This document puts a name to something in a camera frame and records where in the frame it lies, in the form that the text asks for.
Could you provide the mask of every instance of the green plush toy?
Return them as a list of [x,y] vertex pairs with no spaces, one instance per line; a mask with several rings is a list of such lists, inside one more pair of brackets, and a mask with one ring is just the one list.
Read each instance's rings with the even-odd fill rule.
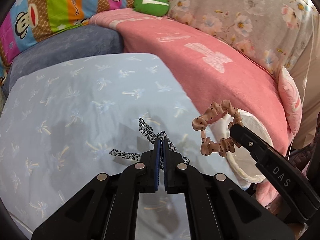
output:
[[137,12],[161,17],[169,10],[168,0],[134,0],[134,10]]

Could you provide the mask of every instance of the floral fabric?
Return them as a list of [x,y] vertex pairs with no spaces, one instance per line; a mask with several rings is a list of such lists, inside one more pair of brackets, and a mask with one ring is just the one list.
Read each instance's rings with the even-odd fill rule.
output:
[[276,79],[304,51],[318,12],[310,0],[169,0],[168,16],[231,45]]

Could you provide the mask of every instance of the light blue bedsheet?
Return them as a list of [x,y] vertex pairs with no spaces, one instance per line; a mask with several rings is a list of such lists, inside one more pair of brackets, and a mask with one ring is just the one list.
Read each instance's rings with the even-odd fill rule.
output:
[[[0,118],[0,196],[31,230],[100,172],[132,164],[111,149],[153,148],[138,130],[143,117],[165,130],[178,152],[202,173],[225,173],[226,159],[200,154],[199,112],[170,70],[151,54],[75,59],[18,79]],[[213,140],[211,131],[207,135]],[[136,239],[188,239],[183,195],[141,194]]]

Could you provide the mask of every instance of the rivet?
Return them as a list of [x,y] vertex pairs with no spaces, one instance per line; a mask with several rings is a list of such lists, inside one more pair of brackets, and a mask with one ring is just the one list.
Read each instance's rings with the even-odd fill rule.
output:
[[98,174],[97,179],[100,180],[100,181],[103,181],[103,180],[106,180],[107,177],[108,177],[107,174],[100,173],[100,174]]
[[179,163],[179,164],[177,165],[177,168],[178,168],[179,170],[185,170],[186,168],[188,168],[188,166],[187,166],[185,163]]
[[224,174],[222,174],[222,173],[218,173],[218,174],[216,175],[216,179],[217,179],[218,181],[225,181],[226,178],[227,178],[227,177],[226,177]]
[[145,165],[144,165],[144,163],[136,163],[136,165],[134,167],[137,170],[142,170],[145,167]]

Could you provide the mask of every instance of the leopard print hair tie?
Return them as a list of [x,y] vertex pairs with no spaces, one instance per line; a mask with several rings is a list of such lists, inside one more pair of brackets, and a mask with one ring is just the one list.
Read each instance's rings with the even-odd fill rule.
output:
[[205,135],[205,129],[208,126],[208,121],[212,120],[214,117],[218,116],[218,114],[223,114],[228,111],[228,114],[233,117],[233,121],[228,125],[228,129],[230,130],[231,126],[234,124],[239,124],[244,126],[242,123],[242,118],[237,108],[232,107],[229,100],[223,100],[220,105],[216,102],[212,102],[212,104],[208,107],[208,109],[204,112],[203,115],[193,119],[192,127],[195,131],[201,131],[202,145],[200,152],[202,155],[210,155],[213,152],[219,153],[220,156],[226,157],[227,152],[230,151],[232,153],[235,152],[235,146],[238,148],[241,147],[241,144],[236,142],[233,138],[229,137],[227,139],[222,138],[219,143],[215,143],[211,141],[209,137]]
[[[147,140],[152,144],[155,144],[155,141],[157,138],[160,141],[164,141],[164,139],[167,139],[168,144],[169,144],[169,150],[177,151],[177,148],[170,141],[170,139],[168,138],[165,131],[162,131],[162,132],[159,132],[158,134],[155,134],[153,132],[153,128],[150,125],[148,125],[142,118],[139,118],[139,132],[143,136],[145,136],[147,138]],[[123,159],[131,159],[131,160],[138,161],[138,162],[140,161],[140,158],[141,158],[141,154],[139,154],[139,153],[127,153],[127,152],[118,151],[116,149],[111,150],[109,153],[113,156],[117,156],[117,157],[120,157]],[[182,156],[182,160],[183,160],[183,163],[189,165],[190,160],[187,157]],[[163,167],[164,167],[164,156],[163,156],[163,151],[161,148],[161,150],[160,150],[160,168],[163,169]]]

